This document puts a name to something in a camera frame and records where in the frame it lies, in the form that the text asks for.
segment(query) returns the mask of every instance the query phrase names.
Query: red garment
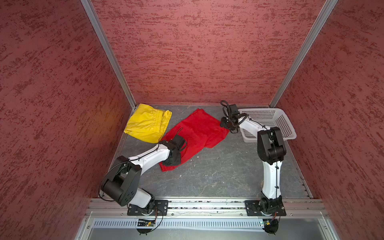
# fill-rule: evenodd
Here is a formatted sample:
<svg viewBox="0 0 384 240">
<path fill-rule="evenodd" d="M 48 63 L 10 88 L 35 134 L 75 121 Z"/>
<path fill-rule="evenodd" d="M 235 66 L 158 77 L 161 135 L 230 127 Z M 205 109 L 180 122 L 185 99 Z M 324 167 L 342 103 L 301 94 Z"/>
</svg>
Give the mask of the red garment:
<svg viewBox="0 0 384 240">
<path fill-rule="evenodd" d="M 224 140 L 229 132 L 228 129 L 220 127 L 219 120 L 206 113 L 203 109 L 197 109 L 172 128 L 162 140 L 171 140 L 180 128 L 183 129 L 179 132 L 179 135 L 187 141 L 187 147 L 181 152 L 180 165 L 187 162 L 203 148 L 216 146 Z M 159 164 L 163 172 L 171 171 L 180 166 L 166 167 L 161 162 Z"/>
</svg>

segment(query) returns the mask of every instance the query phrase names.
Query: textured red wall panel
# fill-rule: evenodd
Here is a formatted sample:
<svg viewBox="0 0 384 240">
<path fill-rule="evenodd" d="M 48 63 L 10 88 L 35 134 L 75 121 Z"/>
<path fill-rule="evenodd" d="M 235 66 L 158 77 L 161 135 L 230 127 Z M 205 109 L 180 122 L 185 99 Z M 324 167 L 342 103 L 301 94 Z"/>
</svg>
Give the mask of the textured red wall panel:
<svg viewBox="0 0 384 240">
<path fill-rule="evenodd" d="M 342 239 L 384 236 L 384 1 L 339 0 L 278 107 Z"/>
<path fill-rule="evenodd" d="M 72 240 L 129 104 L 79 0 L 0 3 L 0 239 Z"/>
<path fill-rule="evenodd" d="M 138 103 L 269 104 L 324 0 L 93 0 Z"/>
</svg>

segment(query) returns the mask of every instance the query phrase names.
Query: yellow cloth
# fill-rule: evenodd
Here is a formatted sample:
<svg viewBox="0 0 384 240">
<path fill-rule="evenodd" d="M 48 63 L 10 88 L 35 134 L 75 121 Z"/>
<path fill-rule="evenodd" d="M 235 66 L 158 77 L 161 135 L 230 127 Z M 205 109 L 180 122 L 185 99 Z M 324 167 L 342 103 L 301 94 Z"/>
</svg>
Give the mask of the yellow cloth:
<svg viewBox="0 0 384 240">
<path fill-rule="evenodd" d="M 124 132 L 144 142 L 158 143 L 163 137 L 172 112 L 140 104 L 128 120 Z"/>
</svg>

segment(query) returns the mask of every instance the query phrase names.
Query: laundry basket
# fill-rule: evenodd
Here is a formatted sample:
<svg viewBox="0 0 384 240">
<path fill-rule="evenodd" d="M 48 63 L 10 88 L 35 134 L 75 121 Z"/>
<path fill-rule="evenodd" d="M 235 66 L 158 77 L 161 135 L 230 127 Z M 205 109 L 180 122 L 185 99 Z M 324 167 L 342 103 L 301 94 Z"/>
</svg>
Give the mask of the laundry basket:
<svg viewBox="0 0 384 240">
<path fill-rule="evenodd" d="M 296 138 L 296 132 L 288 116 L 280 108 L 242 108 L 240 113 L 248 113 L 252 120 L 261 125 L 269 127 L 279 127 L 284 141 Z M 244 142 L 257 142 L 257 136 L 254 136 L 245 129 L 240 128 Z"/>
</svg>

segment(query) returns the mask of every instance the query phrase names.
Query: black mounting plate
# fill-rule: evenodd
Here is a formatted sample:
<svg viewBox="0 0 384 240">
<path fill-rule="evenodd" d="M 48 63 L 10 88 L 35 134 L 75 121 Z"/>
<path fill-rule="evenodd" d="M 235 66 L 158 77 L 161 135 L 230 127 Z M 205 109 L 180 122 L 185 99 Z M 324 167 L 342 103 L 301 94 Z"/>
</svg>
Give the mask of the black mounting plate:
<svg viewBox="0 0 384 240">
<path fill-rule="evenodd" d="M 256 206 L 259 205 L 259 200 L 246 200 L 244 201 L 245 203 L 245 210 L 247 211 L 247 216 L 263 216 L 265 217 L 264 214 L 262 214 L 261 211 L 257 210 Z M 285 212 L 285 208 L 282 206 L 282 208 L 280 208 L 278 211 L 276 211 L 276 216 L 287 216 L 287 213 Z"/>
<path fill-rule="evenodd" d="M 167 211 L 168 211 L 168 200 L 155 200 L 155 207 L 157 207 L 157 209 L 160 209 L 163 212 L 163 215 L 166 216 Z M 128 216 L 140 216 L 140 217 L 154 216 L 155 215 L 155 211 L 152 211 L 149 215 L 144 215 L 143 213 L 145 213 L 145 212 L 146 211 L 143 208 L 136 206 L 136 205 L 133 205 L 133 204 L 130 204 L 128 206 L 127 215 Z"/>
</svg>

